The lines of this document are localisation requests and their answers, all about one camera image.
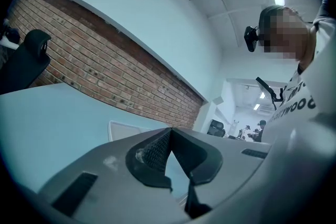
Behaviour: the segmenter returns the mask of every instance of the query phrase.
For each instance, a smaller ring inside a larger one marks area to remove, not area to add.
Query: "black office chair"
[[[0,69],[0,94],[27,89],[46,69],[50,58],[46,54],[51,37],[39,29],[30,31]]]
[[[222,122],[212,120],[207,134],[223,137],[225,135],[223,127],[224,124]]]

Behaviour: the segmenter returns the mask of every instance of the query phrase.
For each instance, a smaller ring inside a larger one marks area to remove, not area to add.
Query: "white wall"
[[[253,79],[287,83],[298,64],[291,59],[282,59],[281,54],[264,53],[261,47],[249,52],[245,46],[226,50],[220,73],[227,79]]]
[[[214,102],[203,104],[196,118],[193,130],[206,134],[209,130],[216,108],[217,106]]]
[[[246,125],[250,125],[251,132],[253,132],[254,129],[260,129],[260,126],[258,126],[257,124],[261,120],[268,121],[270,119],[270,116],[259,115],[253,109],[236,108],[236,113],[234,114],[233,119],[239,121],[239,123],[237,124],[237,129],[233,134],[233,136],[237,136],[239,130],[245,128]]]
[[[189,0],[74,0],[123,31],[206,100],[222,60],[207,19]]]
[[[224,118],[232,123],[233,115],[235,114],[236,104],[232,92],[232,84],[225,82],[223,87],[223,103],[219,104],[217,108],[223,114]]]
[[[219,117],[219,116],[216,114],[216,112],[215,112],[215,114],[213,115],[212,119],[215,120],[215,121],[222,122],[222,123],[225,125],[225,121],[224,121],[221,117]]]

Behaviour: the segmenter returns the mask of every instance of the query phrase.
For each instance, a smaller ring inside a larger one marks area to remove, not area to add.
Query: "black mesh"
[[[142,160],[150,168],[165,173],[170,152],[170,133],[167,133],[143,149]]]

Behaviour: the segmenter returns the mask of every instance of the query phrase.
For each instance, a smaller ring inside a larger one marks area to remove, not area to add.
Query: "black vent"
[[[64,215],[71,217],[85,195],[89,192],[97,179],[97,175],[82,173],[77,179],[58,197],[53,207]]]
[[[257,157],[257,158],[266,158],[267,153],[265,152],[261,152],[261,151],[254,151],[254,150],[249,150],[249,149],[245,149],[242,151],[243,154],[248,155],[248,156],[252,156],[252,157]]]

